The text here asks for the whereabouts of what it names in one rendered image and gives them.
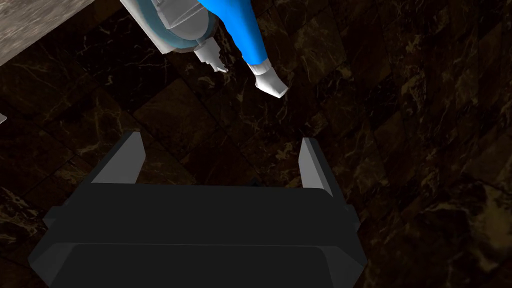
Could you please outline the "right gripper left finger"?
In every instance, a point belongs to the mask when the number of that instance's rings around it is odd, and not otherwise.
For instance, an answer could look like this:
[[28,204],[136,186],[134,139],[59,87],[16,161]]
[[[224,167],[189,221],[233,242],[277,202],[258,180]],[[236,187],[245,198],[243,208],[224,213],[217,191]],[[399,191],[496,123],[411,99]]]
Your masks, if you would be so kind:
[[141,133],[126,132],[82,183],[134,184],[145,159],[146,152]]

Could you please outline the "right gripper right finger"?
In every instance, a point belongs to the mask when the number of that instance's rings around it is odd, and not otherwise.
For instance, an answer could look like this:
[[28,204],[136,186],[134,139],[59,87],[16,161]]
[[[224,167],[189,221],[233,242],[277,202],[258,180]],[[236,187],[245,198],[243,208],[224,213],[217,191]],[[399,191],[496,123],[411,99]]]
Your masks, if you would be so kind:
[[323,189],[341,205],[347,204],[333,170],[316,139],[311,137],[302,139],[298,166],[304,188]]

